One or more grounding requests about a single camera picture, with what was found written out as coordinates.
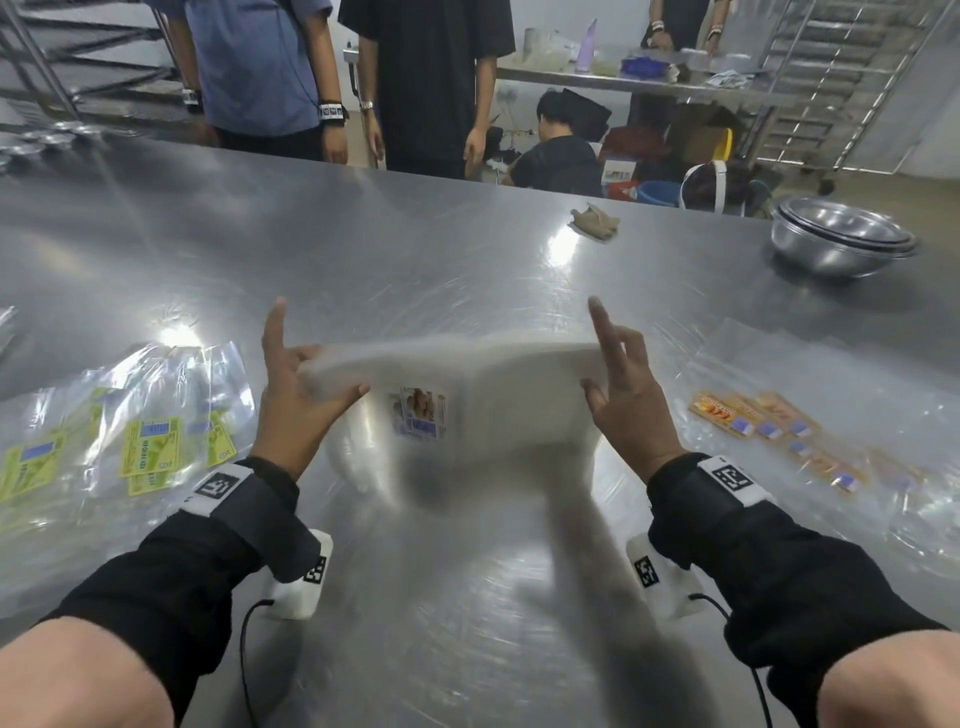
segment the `stacked bowls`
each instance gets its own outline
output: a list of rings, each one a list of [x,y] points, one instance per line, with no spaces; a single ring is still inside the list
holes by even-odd
[[[884,215],[817,197],[777,205],[771,240],[788,260],[836,278],[870,276],[920,248],[915,235]]]

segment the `white sensor device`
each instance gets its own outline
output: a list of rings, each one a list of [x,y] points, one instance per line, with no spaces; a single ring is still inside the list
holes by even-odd
[[[640,579],[643,600],[656,621],[680,619],[704,609],[703,601],[689,599],[691,594],[703,591],[697,574],[660,556],[646,533],[627,542],[627,558]]]
[[[266,611],[274,619],[310,619],[317,611],[320,594],[324,588],[326,573],[330,568],[330,554],[333,553],[333,538],[314,528],[310,533],[320,542],[320,558],[317,566],[303,577],[290,584],[281,584],[272,580],[267,597],[274,601]]]

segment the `metal rack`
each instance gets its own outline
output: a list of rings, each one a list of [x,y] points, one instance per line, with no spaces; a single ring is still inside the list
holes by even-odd
[[[23,124],[0,124],[0,129],[22,131],[51,119],[140,129],[179,129],[186,123],[180,84],[168,81],[177,78],[175,67],[83,58],[144,40],[168,42],[156,13],[155,28],[31,14],[105,4],[105,0],[0,0],[0,99],[24,119]]]
[[[761,61],[772,90],[807,101],[772,125],[760,160],[850,169],[858,140],[955,3],[788,0]]]

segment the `blue shirt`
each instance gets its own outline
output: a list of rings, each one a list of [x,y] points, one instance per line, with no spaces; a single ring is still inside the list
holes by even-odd
[[[282,136],[320,123],[306,43],[274,0],[146,0],[186,19],[197,49],[207,121],[228,132]],[[330,0],[292,0],[302,23]]]

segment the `black hair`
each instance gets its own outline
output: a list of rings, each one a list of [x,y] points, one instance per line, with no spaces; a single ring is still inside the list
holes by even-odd
[[[746,162],[731,159],[727,162],[727,200],[726,205],[745,205],[754,203],[754,189],[750,182],[755,170]],[[689,209],[713,210],[717,196],[716,167],[708,162],[690,175],[684,183],[684,205]]]
[[[540,97],[537,103],[537,119],[546,119],[554,123],[573,126],[573,113],[570,104],[560,91],[551,88]]]

